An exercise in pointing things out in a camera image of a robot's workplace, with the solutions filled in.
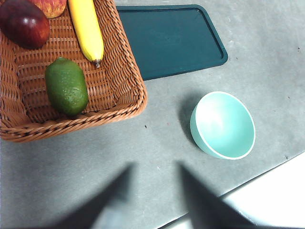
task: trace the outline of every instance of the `dark green tray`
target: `dark green tray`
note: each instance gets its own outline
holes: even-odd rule
[[[228,54],[199,5],[118,6],[144,80],[224,64]]]

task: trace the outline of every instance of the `light blue bowl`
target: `light blue bowl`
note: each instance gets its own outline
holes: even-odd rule
[[[230,160],[247,156],[255,142],[248,109],[226,92],[211,92],[199,101],[191,116],[191,133],[204,152]]]

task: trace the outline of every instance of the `white floor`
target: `white floor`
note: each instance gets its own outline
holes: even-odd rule
[[[223,200],[257,225],[305,228],[305,153],[246,183]],[[168,229],[191,229],[183,219]]]

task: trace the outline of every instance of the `banana stem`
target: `banana stem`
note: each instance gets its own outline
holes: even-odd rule
[[[99,67],[101,66],[102,60],[94,60],[94,61],[92,61],[92,62],[94,63],[94,65],[95,65],[96,68],[99,68]]]

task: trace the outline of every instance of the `tray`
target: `tray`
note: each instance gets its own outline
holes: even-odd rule
[[[228,55],[199,5],[118,6],[144,80],[224,64]]]
[[[131,118],[147,104],[147,92],[113,0],[95,0],[104,39],[101,68],[83,56],[68,9],[50,19],[50,38],[27,50],[0,32],[0,135],[26,142]],[[84,71],[89,103],[75,118],[55,111],[48,100],[44,71],[57,57]]]

